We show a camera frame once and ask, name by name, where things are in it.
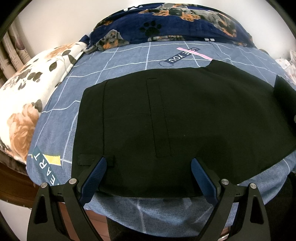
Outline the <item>beige floral curtain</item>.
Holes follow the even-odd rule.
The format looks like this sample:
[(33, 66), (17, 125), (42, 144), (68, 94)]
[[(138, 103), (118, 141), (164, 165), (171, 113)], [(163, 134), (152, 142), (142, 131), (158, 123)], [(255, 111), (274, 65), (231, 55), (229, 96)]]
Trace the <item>beige floral curtain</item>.
[(1, 40), (1, 86), (31, 60), (15, 22)]

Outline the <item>brown wooden bed frame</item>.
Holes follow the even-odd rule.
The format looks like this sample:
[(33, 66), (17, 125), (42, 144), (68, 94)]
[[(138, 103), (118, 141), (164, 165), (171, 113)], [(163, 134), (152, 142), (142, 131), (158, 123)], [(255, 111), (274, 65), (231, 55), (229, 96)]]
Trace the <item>brown wooden bed frame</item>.
[[(19, 240), (27, 240), (31, 208), (39, 187), (27, 175), (16, 171), (18, 167), (25, 167), (19, 164), (1, 151), (1, 213), (16, 237)], [(66, 205), (60, 202), (59, 206), (70, 238), (79, 240)], [(110, 240), (106, 217), (91, 210), (86, 210), (86, 213), (102, 239)]]

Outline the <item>navy dog print blanket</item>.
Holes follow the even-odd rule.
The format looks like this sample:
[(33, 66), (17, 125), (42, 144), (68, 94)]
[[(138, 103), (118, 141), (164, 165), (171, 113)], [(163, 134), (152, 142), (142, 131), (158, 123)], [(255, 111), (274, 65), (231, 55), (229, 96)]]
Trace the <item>navy dog print blanket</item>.
[(118, 11), (84, 35), (86, 53), (155, 41), (214, 41), (254, 47), (252, 36), (231, 16), (196, 4), (153, 3)]

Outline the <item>blue grid bed sheet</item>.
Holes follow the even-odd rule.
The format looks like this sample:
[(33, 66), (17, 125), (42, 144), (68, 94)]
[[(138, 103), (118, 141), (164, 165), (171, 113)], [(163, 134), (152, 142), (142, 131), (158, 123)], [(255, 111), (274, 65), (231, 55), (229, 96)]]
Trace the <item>blue grid bed sheet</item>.
[[(225, 43), (151, 42), (85, 54), (39, 117), (27, 158), (30, 179), (37, 185), (64, 184), (70, 179), (79, 105), (87, 87), (148, 69), (205, 67), (211, 59), (232, 64), (271, 85), (277, 76), (288, 77), (263, 51)], [(166, 202), (101, 195), (95, 195), (86, 208), (138, 232), (167, 237), (198, 235), (213, 210), (203, 197)]]

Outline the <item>white floral pillow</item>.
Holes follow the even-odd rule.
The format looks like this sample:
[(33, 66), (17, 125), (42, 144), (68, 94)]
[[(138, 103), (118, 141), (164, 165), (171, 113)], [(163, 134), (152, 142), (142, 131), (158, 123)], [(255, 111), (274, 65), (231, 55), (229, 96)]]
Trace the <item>white floral pillow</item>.
[(26, 162), (41, 112), (86, 47), (75, 42), (43, 51), (1, 87), (1, 151)]

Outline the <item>black pants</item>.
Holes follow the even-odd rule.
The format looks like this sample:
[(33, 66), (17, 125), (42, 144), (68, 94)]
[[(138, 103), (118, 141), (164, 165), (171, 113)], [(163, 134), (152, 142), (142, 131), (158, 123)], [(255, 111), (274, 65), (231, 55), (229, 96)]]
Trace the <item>black pants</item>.
[(71, 174), (78, 177), (105, 158), (102, 192), (197, 197), (193, 159), (239, 184), (294, 150), (295, 88), (280, 76), (267, 83), (213, 60), (200, 68), (140, 71), (85, 89)]

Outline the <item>white patterned quilt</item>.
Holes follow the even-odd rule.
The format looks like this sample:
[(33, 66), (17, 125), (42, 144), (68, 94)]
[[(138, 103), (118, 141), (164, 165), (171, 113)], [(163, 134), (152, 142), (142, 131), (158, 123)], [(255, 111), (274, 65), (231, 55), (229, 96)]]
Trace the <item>white patterned quilt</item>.
[(296, 52), (290, 50), (290, 60), (283, 58), (275, 60), (281, 66), (281, 68), (287, 73), (288, 77), (293, 81), (293, 83), (295, 83), (296, 81), (295, 58)]

